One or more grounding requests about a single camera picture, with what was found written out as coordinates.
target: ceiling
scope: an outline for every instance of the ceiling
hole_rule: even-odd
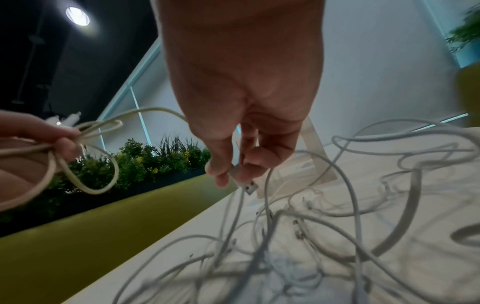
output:
[[[2,4],[0,109],[95,120],[157,38],[149,0],[16,0]],[[73,24],[69,6],[91,23]]]

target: round light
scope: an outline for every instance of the round light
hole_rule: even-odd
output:
[[[90,24],[90,18],[85,14],[84,11],[78,8],[69,7],[65,11],[66,16],[76,25],[81,27],[86,27]]]

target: table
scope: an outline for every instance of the table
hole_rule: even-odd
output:
[[[472,128],[471,132],[480,134],[480,128]],[[395,142],[352,143],[351,148],[366,151],[408,151],[413,149],[424,149],[439,146],[445,143],[459,142],[461,147],[470,147],[466,140],[452,136],[434,135],[421,138],[410,138]],[[325,151],[330,159],[338,152],[338,148],[329,145]],[[410,159],[406,165],[411,165],[419,159],[431,159],[432,155],[417,156]],[[398,171],[396,162],[398,157],[378,157],[359,154],[345,153],[339,160],[339,166],[350,178],[353,187],[359,198],[360,208],[365,208],[380,197],[379,177],[394,171]],[[381,260],[400,277],[413,285],[428,291],[430,294],[444,297],[445,299],[470,299],[480,295],[480,255],[478,248],[461,246],[450,240],[450,234],[458,228],[478,222],[480,218],[480,196],[478,184],[480,181],[479,162],[457,165],[449,168],[442,168],[424,174],[423,191],[420,205],[413,223],[407,235],[389,252],[381,256]],[[363,215],[362,229],[364,244],[372,248],[375,244],[384,239],[395,225],[405,205],[406,195],[404,192],[409,187],[409,175],[401,176],[392,183],[392,187],[403,193],[389,201],[388,207],[382,210]],[[341,180],[330,182],[319,186],[323,191],[323,203],[327,201],[340,205],[341,208],[351,210],[349,195]],[[296,196],[292,201],[299,210],[306,208],[302,204],[302,198],[315,199],[314,194],[306,190],[304,194]],[[115,294],[126,281],[126,279],[152,255],[158,248],[189,234],[209,234],[218,236],[219,227],[229,197],[220,200],[217,204],[202,212],[189,222],[185,223],[175,231],[171,232],[155,244],[126,261],[104,277],[100,278],[90,286],[77,293],[65,304],[80,303],[111,303]],[[234,217],[234,210],[238,200],[233,203],[227,223]],[[247,197],[240,216],[239,223],[252,220],[255,213],[263,202],[256,199],[255,195]],[[285,201],[279,201],[272,205],[272,210],[280,210],[286,205]],[[296,239],[292,230],[292,220],[285,219],[274,237],[272,247],[282,249],[282,254],[294,260],[305,260],[305,246]],[[354,221],[348,218],[330,218],[331,222],[354,235]],[[310,229],[314,229],[315,235],[323,243],[337,252],[353,253],[354,247],[336,232],[317,224],[309,223]],[[234,234],[237,245],[244,249],[251,249],[252,225],[247,224]],[[152,279],[174,265],[180,264],[189,259],[190,255],[200,256],[204,254],[208,240],[190,239],[180,242],[167,249],[146,267],[125,291],[129,294],[141,286],[145,280]],[[248,261],[249,258],[234,253],[228,257],[229,262]],[[333,272],[341,272],[335,262],[323,260],[325,269]],[[198,271],[198,266],[192,266],[192,273]],[[383,274],[371,262],[364,263],[364,273],[375,278],[385,285],[392,285],[392,280]],[[260,281],[252,280],[247,291],[242,294],[237,303],[255,303]],[[211,302],[217,298],[222,291],[225,282],[214,282],[202,289],[200,303]],[[280,298],[275,303],[351,303],[351,282],[329,279],[309,298]],[[188,292],[185,286],[172,287],[165,290],[165,294],[158,303],[185,303],[188,300]],[[401,292],[410,303],[424,303],[422,300],[410,295],[408,292]],[[370,303],[401,303],[388,295],[383,289],[374,287],[370,295]]]

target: tangled cable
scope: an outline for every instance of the tangled cable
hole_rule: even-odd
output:
[[[77,143],[87,144],[102,153],[104,153],[113,163],[115,168],[115,174],[113,180],[103,189],[90,189],[83,185],[76,176],[72,174],[72,172],[68,169],[67,163],[54,152],[53,147],[51,145],[39,144],[36,146],[28,147],[28,148],[21,148],[21,149],[9,149],[9,150],[2,150],[0,151],[0,157],[6,157],[11,155],[19,155],[19,154],[26,154],[26,153],[33,153],[38,151],[48,151],[48,169],[47,172],[42,179],[42,181],[32,188],[31,191],[26,193],[25,195],[16,198],[14,200],[4,202],[0,204],[0,210],[5,210],[7,208],[12,208],[18,206],[20,204],[26,203],[28,200],[32,199],[36,195],[38,195],[43,189],[45,189],[48,184],[50,183],[53,175],[55,174],[57,167],[56,164],[58,163],[61,170],[65,173],[65,175],[69,178],[72,183],[77,186],[80,190],[90,193],[90,194],[100,194],[108,191],[113,185],[116,183],[118,175],[119,175],[119,168],[115,159],[106,151],[96,147],[94,145],[88,144],[85,142],[86,139],[99,136],[100,134],[106,134],[109,132],[113,132],[122,126],[121,118],[126,116],[136,114],[138,112],[145,112],[145,111],[163,111],[169,112],[171,114],[176,115],[177,117],[185,120],[185,118],[170,109],[165,108],[148,108],[148,109],[140,109],[140,110],[132,110],[128,111],[124,114],[118,115],[108,121],[105,122],[89,122],[85,124],[81,124],[77,126],[79,129],[84,129],[80,136],[76,139]],[[357,138],[358,135],[361,134],[365,129],[370,128],[375,125],[387,123],[387,122],[416,122],[416,123],[425,123],[425,124],[434,124],[438,126],[437,129],[428,129],[424,131],[419,131],[415,133],[404,133],[404,134],[397,134],[397,135],[388,135],[388,136],[377,136],[374,138]],[[103,127],[107,124],[115,123],[115,125],[107,130],[97,132],[100,127]],[[382,141],[391,141],[391,140],[399,140],[404,138],[412,138],[418,136],[429,136],[429,135],[453,135],[457,137],[462,137],[467,139],[472,143],[472,148],[468,149],[460,149],[457,143],[442,145],[430,149],[422,149],[418,151],[402,151],[402,152],[390,152],[390,153],[380,153],[380,152],[365,152],[365,151],[358,151],[349,149],[349,144],[351,142],[382,142]],[[345,141],[344,145],[341,145],[339,141]],[[202,234],[194,234],[181,237],[176,239],[167,245],[163,246],[159,250],[157,250],[151,257],[149,257],[123,284],[120,288],[116,296],[114,297],[112,304],[130,304],[146,291],[154,291],[153,294],[147,299],[142,302],[142,304],[146,304],[153,300],[155,297],[161,295],[161,292],[164,291],[169,286],[174,285],[186,285],[190,286],[189,288],[189,300],[186,303],[189,304],[196,304],[198,302],[199,292],[204,284],[206,284],[210,280],[220,279],[220,278],[234,278],[236,282],[234,286],[228,291],[228,293],[223,296],[221,299],[217,300],[215,304],[229,304],[234,303],[242,291],[245,289],[246,285],[250,281],[253,276],[261,276],[261,275],[270,275],[274,273],[282,282],[283,288],[281,290],[274,290],[273,296],[268,300],[268,303],[274,303],[278,298],[281,296],[303,296],[316,290],[323,280],[327,277],[336,277],[339,279],[345,280],[352,280],[354,282],[354,289],[352,291],[352,301],[357,304],[365,304],[369,301],[368,293],[371,290],[373,284],[379,286],[383,290],[387,291],[390,295],[395,297],[401,297],[401,295],[394,289],[391,289],[381,282],[376,281],[373,278],[370,278],[363,274],[362,263],[365,261],[373,262],[378,268],[380,268],[384,273],[390,276],[394,281],[396,281],[401,287],[406,289],[407,291],[411,292],[418,298],[429,302],[431,304],[450,304],[452,303],[451,300],[447,300],[444,298],[440,298],[434,295],[431,295],[427,292],[419,290],[415,286],[412,286],[410,283],[403,281],[400,277],[398,277],[395,273],[393,273],[388,267],[386,267],[380,260],[379,257],[391,250],[399,241],[400,239],[406,234],[407,230],[409,229],[419,206],[419,200],[422,193],[422,174],[424,172],[429,172],[433,170],[437,170],[440,168],[468,163],[474,161],[480,156],[480,139],[473,134],[462,130],[457,127],[439,124],[427,120],[418,120],[418,119],[394,119],[394,120],[387,120],[381,121],[358,131],[352,138],[341,137],[341,136],[333,136],[332,143],[337,146],[340,151],[337,156],[333,160],[329,160],[328,158],[309,152],[309,151],[296,151],[296,153],[307,153],[313,157],[318,157],[322,159],[324,162],[328,164],[328,168],[321,174],[319,177],[313,181],[309,186],[296,191],[290,195],[283,196],[280,198],[275,198],[269,200],[269,197],[275,197],[275,194],[269,196],[268,189],[269,189],[269,181],[272,176],[272,172],[274,169],[271,169],[268,172],[266,183],[265,183],[265,190],[264,190],[264,204],[261,207],[255,219],[249,220],[247,222],[239,224],[240,213],[242,211],[243,203],[244,203],[244,195],[243,191],[240,191],[240,199],[238,203],[238,207],[234,216],[234,219],[229,227],[228,232],[225,234],[225,226],[227,225],[227,216],[231,209],[234,195],[231,195],[229,201],[227,202],[226,210],[223,215],[222,223],[220,226],[220,231],[218,236],[210,236],[210,235],[202,235]],[[347,175],[342,171],[342,169],[336,164],[336,162],[340,159],[344,152],[350,153],[357,153],[357,154],[366,154],[366,155],[375,155],[375,156],[399,156],[399,160],[397,162],[400,171],[393,172],[387,175],[384,175],[380,178],[380,184],[383,186],[382,195],[381,197],[375,201],[372,206],[366,208],[364,210],[360,210],[359,203],[357,196],[355,194],[354,188],[352,183],[350,182]],[[457,153],[463,152],[461,157],[451,159],[451,157]],[[407,168],[403,165],[403,162],[413,156],[416,155],[424,155],[429,153],[444,153],[444,156],[438,160],[424,160],[417,162],[412,168]],[[350,195],[350,200],[352,204],[352,211],[351,212],[330,212],[328,210],[323,210],[322,208],[315,207],[312,202],[304,201],[305,206],[308,210],[315,212],[319,216],[311,216],[303,213],[296,212],[296,208],[292,204],[292,198],[305,190],[311,191],[319,191],[318,193],[321,195],[321,190],[317,188],[312,188],[312,185],[316,184],[318,180],[320,180],[329,170],[335,170],[338,175],[344,181],[347,190]],[[410,174],[410,188],[408,191],[407,201],[404,207],[404,210],[398,220],[398,223],[393,228],[391,233],[382,240],[379,244],[377,244],[374,248],[368,249],[363,245],[362,240],[362,223],[361,223],[361,215],[375,212],[381,206],[386,203],[392,195],[392,189],[389,185],[389,179],[395,176]],[[283,199],[287,199],[287,210],[279,210],[275,214],[270,210],[270,206],[275,202],[279,202]],[[266,227],[263,227],[258,223],[258,220],[261,216],[266,216]],[[350,217],[353,216],[354,219],[354,227],[355,227],[355,236],[350,235],[343,229],[339,228],[338,226],[328,222],[325,220],[325,217]],[[312,257],[312,261],[316,265],[315,273],[309,274],[303,277],[296,277],[293,275],[292,269],[295,267],[296,263],[294,261],[289,260],[280,260],[275,257],[274,252],[269,250],[269,245],[271,240],[275,234],[275,231],[278,228],[280,219],[283,217],[292,217],[294,219],[294,224],[297,224],[300,230],[301,238],[304,241],[306,248],[309,251],[309,254]],[[306,222],[315,222],[326,226],[349,242],[355,245],[355,254],[354,255],[340,255],[328,248],[325,247],[324,244],[319,242],[314,234],[309,230]],[[253,224],[252,234],[251,234],[251,241],[254,248],[253,252],[248,250],[244,250],[236,244],[236,239],[233,237],[234,233],[241,227],[246,224]],[[258,238],[258,230],[261,230],[262,239],[259,241]],[[454,231],[451,234],[451,238],[453,241],[467,246],[479,247],[480,244],[478,241],[469,240],[468,238],[471,236],[475,236],[480,234],[480,224],[470,225],[457,231]],[[188,240],[193,238],[203,238],[208,239],[210,241],[214,241],[217,243],[215,250],[212,252],[206,252],[205,254],[198,256],[198,257],[190,257],[190,259],[184,263],[176,265],[169,269],[168,271],[164,272],[163,274],[157,276],[154,279],[151,279],[145,282],[140,288],[124,296],[121,300],[123,293],[125,292],[126,288],[131,284],[131,282],[140,274],[140,272],[147,267],[159,254],[164,252],[167,248],[173,246],[174,244]],[[248,266],[244,271],[223,271],[222,267],[226,265],[225,258],[231,254],[232,252],[239,252],[241,254],[250,256],[251,259],[248,262]],[[326,256],[343,267],[345,267],[351,275],[339,275],[339,274],[328,274],[323,270],[322,266],[322,256]],[[200,263],[200,270],[199,274],[195,276],[183,276],[177,277],[180,273],[189,265],[194,263]],[[263,297],[260,294],[257,295],[256,299],[257,303],[263,302]],[[480,297],[467,300],[467,301],[455,301],[458,304],[479,304]]]

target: human hand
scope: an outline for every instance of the human hand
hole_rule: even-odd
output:
[[[295,150],[323,67],[322,0],[156,0],[170,80],[190,129],[228,184],[240,124],[248,182]]]
[[[82,150],[71,139],[79,130],[52,126],[42,119],[15,112],[0,110],[0,150],[35,145],[16,139],[33,139],[39,143],[50,143],[66,160],[79,157]],[[47,153],[0,157],[0,203],[19,197],[38,184],[47,171]]]

